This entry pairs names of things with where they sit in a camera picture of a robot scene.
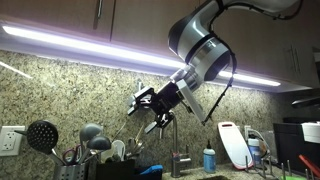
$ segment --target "white cutting board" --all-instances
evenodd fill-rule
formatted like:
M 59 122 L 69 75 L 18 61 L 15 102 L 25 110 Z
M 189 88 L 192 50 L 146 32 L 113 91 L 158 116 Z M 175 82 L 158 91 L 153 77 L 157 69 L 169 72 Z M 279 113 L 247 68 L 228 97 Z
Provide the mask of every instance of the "white cutting board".
M 246 168 L 246 156 L 248 157 L 248 167 L 253 165 L 249 148 L 242 137 L 239 129 L 233 122 L 220 122 L 218 129 L 222 143 L 228 156 L 237 169 Z

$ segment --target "wall socket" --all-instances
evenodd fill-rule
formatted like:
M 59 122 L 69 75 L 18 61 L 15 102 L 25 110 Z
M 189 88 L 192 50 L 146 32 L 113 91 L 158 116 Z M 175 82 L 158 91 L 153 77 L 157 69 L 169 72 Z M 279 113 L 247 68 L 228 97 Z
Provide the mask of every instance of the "wall socket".
M 2 126 L 0 133 L 0 156 L 19 155 L 22 135 L 14 130 L 24 131 L 25 126 Z

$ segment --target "black cable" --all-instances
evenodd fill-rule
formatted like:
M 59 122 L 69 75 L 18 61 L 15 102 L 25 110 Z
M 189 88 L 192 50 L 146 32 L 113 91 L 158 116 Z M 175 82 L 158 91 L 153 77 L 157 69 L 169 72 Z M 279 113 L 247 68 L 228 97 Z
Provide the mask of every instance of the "black cable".
M 227 47 L 227 49 L 230 51 L 230 55 L 231 55 L 231 60 L 232 60 L 232 76 L 229 79 L 229 82 L 227 84 L 227 87 L 224 89 L 224 91 L 221 93 L 221 95 L 219 96 L 219 98 L 217 99 L 216 103 L 213 105 L 213 107 L 211 108 L 211 110 L 209 111 L 206 119 L 204 121 L 202 121 L 202 125 L 205 125 L 205 123 L 209 120 L 209 118 L 211 119 L 211 115 L 213 113 L 213 111 L 219 106 L 219 103 L 221 101 L 221 99 L 223 98 L 223 96 L 226 95 L 226 91 L 229 89 L 229 87 L 232 86 L 232 82 L 233 82 L 233 75 L 236 73 L 236 69 L 237 69 L 237 59 L 235 54 L 233 53 L 233 51 L 231 50 L 231 48 L 229 47 L 229 45 L 223 41 L 221 38 L 219 38 L 215 33 L 214 36 L 216 39 L 218 39 L 224 46 Z
M 249 8 L 250 10 L 253 9 L 253 10 L 255 10 L 255 11 L 261 13 L 261 14 L 264 14 L 266 16 L 271 17 L 273 20 L 277 20 L 277 19 L 279 19 L 279 20 L 290 20 L 290 19 L 293 19 L 294 17 L 296 17 L 300 13 L 300 10 L 302 8 L 302 4 L 303 4 L 303 0 L 300 0 L 297 10 L 292 15 L 283 16 L 281 14 L 278 14 L 278 15 L 268 14 L 268 13 L 265 12 L 265 10 L 263 10 L 261 8 L 258 8 L 258 7 L 254 6 L 254 5 L 248 4 L 248 3 L 233 3 L 233 4 L 225 6 L 224 9 L 219 9 L 217 14 L 210 20 L 208 29 L 209 29 L 209 32 L 213 32 L 213 29 L 211 27 L 212 24 L 213 24 L 213 21 L 217 17 L 219 17 L 224 12 L 224 10 L 228 10 L 228 8 L 233 7 L 233 6 L 243 6 L 243 7 Z
M 228 5 L 228 6 L 225 6 L 224 8 L 221 8 L 219 6 L 219 11 L 217 12 L 217 14 L 210 20 L 209 22 L 209 32 L 210 33 L 214 33 L 213 31 L 213 28 L 211 27 L 212 24 L 213 24 L 213 21 L 219 17 L 223 12 L 224 10 L 227 10 L 228 8 L 230 7 L 233 7 L 233 6 L 244 6 L 244 7 L 248 7 L 249 9 L 253 9 L 259 13 L 262 13 L 264 15 L 267 15 L 267 16 L 270 16 L 272 17 L 274 20 L 276 19 L 280 19 L 280 20 L 290 20 L 292 18 L 294 18 L 295 16 L 297 16 L 302 8 L 302 4 L 303 4 L 303 0 L 300 0 L 300 3 L 299 3 L 299 6 L 297 8 L 297 10 L 292 14 L 292 15 L 289 15 L 289 16 L 282 16 L 281 14 L 277 15 L 277 16 L 273 16 L 271 14 L 267 14 L 265 13 L 265 11 L 261 8 L 258 8 L 258 7 L 255 7 L 253 5 L 250 5 L 250 4 L 247 4 L 247 3 L 233 3 L 231 5 Z M 219 106 L 219 103 L 221 101 L 221 99 L 223 98 L 223 96 L 225 96 L 225 93 L 226 91 L 229 89 L 229 87 L 232 86 L 232 82 L 233 82 L 233 75 L 236 73 L 236 68 L 237 68 L 237 59 L 236 59 L 236 56 L 235 54 L 233 53 L 233 51 L 231 50 L 231 48 L 229 47 L 229 45 L 223 41 L 221 38 L 219 38 L 215 33 L 214 33 L 215 37 L 223 44 L 227 47 L 227 49 L 230 51 L 230 55 L 231 55 L 231 58 L 232 58 L 232 76 L 231 78 L 229 79 L 229 82 L 227 84 L 227 87 L 224 89 L 224 91 L 221 93 L 221 95 L 219 96 L 219 98 L 217 99 L 216 103 L 213 105 L 213 107 L 211 108 L 211 110 L 209 111 L 206 119 L 204 121 L 202 121 L 202 124 L 205 125 L 205 123 L 209 120 L 209 118 L 211 119 L 211 115 L 213 113 L 213 111 Z
M 279 19 L 279 20 L 290 20 L 290 19 L 293 19 L 294 17 L 296 17 L 299 14 L 299 12 L 300 12 L 300 10 L 302 8 L 302 4 L 303 4 L 303 0 L 300 0 L 299 6 L 296 9 L 296 11 L 292 15 L 288 15 L 288 16 L 284 16 L 284 15 L 281 15 L 281 14 L 278 14 L 278 15 L 268 14 L 268 13 L 266 13 L 265 10 L 263 10 L 261 8 L 258 8 L 256 6 L 253 6 L 251 4 L 248 4 L 248 3 L 233 3 L 233 4 L 225 6 L 225 8 L 228 9 L 230 7 L 233 7 L 233 6 L 243 6 L 243 7 L 249 8 L 250 10 L 253 9 L 253 10 L 259 12 L 259 13 L 262 13 L 262 14 L 264 14 L 266 16 L 269 16 L 274 20 L 277 20 L 277 19 Z

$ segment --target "faucet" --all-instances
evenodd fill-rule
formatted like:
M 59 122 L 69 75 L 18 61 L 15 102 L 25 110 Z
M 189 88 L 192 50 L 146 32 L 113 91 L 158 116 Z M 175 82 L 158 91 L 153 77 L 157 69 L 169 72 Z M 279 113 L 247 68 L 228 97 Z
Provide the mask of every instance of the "faucet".
M 180 154 L 178 148 L 178 128 L 176 117 L 170 111 L 173 119 L 173 152 L 171 157 L 171 177 L 178 178 L 181 176 L 180 170 L 191 165 L 191 158 L 189 157 L 189 146 L 186 145 L 186 154 Z

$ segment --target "under-cabinet light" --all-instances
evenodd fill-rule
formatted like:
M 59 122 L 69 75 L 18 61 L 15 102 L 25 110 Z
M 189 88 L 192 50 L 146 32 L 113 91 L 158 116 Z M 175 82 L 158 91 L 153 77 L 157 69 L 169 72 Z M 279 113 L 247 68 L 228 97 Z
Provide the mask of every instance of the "under-cabinet light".
M 221 71 L 221 72 L 219 72 L 219 76 L 230 78 L 232 76 L 232 73 L 226 72 L 226 71 Z M 264 85 L 269 85 L 269 86 L 280 86 L 280 83 L 275 82 L 275 81 L 270 81 L 270 80 L 266 80 L 266 79 L 261 79 L 261 78 L 256 78 L 256 77 L 251 77 L 251 76 L 246 76 L 246 75 L 241 75 L 241 74 L 234 74 L 233 77 L 234 77 L 234 79 L 252 82 L 252 83 L 256 83 L 256 84 L 264 84 Z
M 123 57 L 127 59 L 134 59 L 134 60 L 145 62 L 145 63 L 157 64 L 157 65 L 167 66 L 167 67 L 182 68 L 185 65 L 183 62 L 169 60 L 161 57 L 155 57 L 155 56 L 151 56 L 151 55 L 147 55 L 139 52 L 133 52 L 125 49 L 120 49 L 116 47 L 110 47 L 110 46 L 85 42 L 81 40 L 61 37 L 53 34 L 37 32 L 37 31 L 32 31 L 32 30 L 22 29 L 22 28 L 17 28 L 12 26 L 2 26 L 2 27 L 6 31 L 6 33 L 10 35 L 47 42 L 47 43 L 56 44 L 60 46 L 71 47 L 75 49 L 91 51 L 91 52 L 96 52 L 96 53 L 101 53 L 101 54 L 111 55 L 116 57 Z

